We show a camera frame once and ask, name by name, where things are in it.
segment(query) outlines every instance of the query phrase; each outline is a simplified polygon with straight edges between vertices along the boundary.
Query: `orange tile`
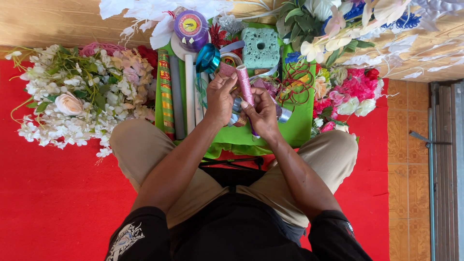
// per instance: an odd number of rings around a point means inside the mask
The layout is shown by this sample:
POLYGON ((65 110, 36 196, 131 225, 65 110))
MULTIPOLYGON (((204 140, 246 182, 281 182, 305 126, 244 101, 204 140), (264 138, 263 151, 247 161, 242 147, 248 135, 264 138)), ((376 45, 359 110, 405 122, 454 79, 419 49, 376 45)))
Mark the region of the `orange tile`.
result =
POLYGON ((409 221, 409 260, 430 260, 430 220, 411 219, 409 221))
POLYGON ((393 97, 388 97, 388 107, 390 109, 407 109, 407 88, 406 81, 400 80, 390 80, 388 83, 387 93, 395 95, 393 97))
POLYGON ((407 82, 408 110, 426 111, 430 106, 429 84, 407 82))
POLYGON ((390 230, 390 260, 409 260, 409 229, 408 220, 391 219, 388 225, 390 230))
POLYGON ((407 163, 407 111, 388 110, 388 163, 407 163))
POLYGON ((407 165, 388 165, 388 206, 390 219, 408 218, 407 165))
POLYGON ((409 217, 430 217, 429 166, 408 165, 409 217))
MULTIPOLYGON (((409 130, 415 131, 424 137, 429 135, 428 112, 426 111, 409 111, 409 130)), ((429 163, 429 150, 425 147, 425 142, 412 137, 408 138, 408 163, 429 163)))

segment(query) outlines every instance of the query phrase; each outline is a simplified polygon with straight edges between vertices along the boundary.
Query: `man's hand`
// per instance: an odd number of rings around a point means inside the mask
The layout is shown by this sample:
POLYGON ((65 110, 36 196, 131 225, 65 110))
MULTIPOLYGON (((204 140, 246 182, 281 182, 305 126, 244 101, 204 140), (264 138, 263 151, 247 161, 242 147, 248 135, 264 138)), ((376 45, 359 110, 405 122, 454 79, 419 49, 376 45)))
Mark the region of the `man's hand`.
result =
POLYGON ((231 77, 218 73, 206 88, 208 110, 205 117, 210 118, 211 122, 217 123, 220 127, 227 125, 231 118, 234 97, 230 92, 236 82, 235 72, 231 77))
POLYGON ((264 88, 252 88, 256 109, 246 101, 242 102, 243 111, 250 117, 253 129, 267 143, 281 136, 277 125, 276 104, 264 88))

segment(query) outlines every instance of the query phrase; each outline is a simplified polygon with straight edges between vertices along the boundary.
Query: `red floor mat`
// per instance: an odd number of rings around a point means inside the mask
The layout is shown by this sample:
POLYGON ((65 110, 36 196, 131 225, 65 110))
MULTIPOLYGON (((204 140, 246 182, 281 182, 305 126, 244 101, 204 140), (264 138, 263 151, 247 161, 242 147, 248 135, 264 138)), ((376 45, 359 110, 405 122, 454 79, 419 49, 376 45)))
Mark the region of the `red floor mat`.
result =
MULTIPOLYGON (((40 147, 18 136, 13 108, 29 98, 11 61, 0 60, 0 255, 4 260, 103 260, 110 235, 135 199, 132 186, 107 157, 95 166, 98 142, 64 150, 40 147)), ((360 136, 358 161, 335 194, 355 235, 376 261, 389 260, 387 105, 351 117, 360 136)), ((31 114, 27 108, 16 118, 31 114)))

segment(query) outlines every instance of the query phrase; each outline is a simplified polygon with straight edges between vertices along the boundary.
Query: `man's right hand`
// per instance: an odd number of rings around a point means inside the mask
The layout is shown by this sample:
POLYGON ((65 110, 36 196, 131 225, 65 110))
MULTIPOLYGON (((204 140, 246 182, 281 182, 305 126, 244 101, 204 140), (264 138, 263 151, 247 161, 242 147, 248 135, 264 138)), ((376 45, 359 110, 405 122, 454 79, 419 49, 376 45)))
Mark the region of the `man's right hand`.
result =
POLYGON ((242 101, 243 111, 250 118, 253 129, 267 143, 282 136, 277 125, 276 104, 265 88, 251 88, 256 109, 248 102, 242 101))

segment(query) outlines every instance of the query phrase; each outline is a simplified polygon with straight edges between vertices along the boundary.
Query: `teal ribbon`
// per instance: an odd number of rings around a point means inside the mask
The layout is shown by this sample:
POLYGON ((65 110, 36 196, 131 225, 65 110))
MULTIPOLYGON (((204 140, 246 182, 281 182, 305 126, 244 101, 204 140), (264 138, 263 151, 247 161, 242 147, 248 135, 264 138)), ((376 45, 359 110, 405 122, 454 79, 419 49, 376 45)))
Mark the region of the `teal ribbon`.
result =
POLYGON ((214 47, 212 44, 206 44, 198 53, 197 62, 196 62, 196 73, 197 73, 197 89, 201 89, 201 77, 200 72, 206 72, 208 74, 213 73, 218 67, 221 58, 221 53, 219 50, 214 47))

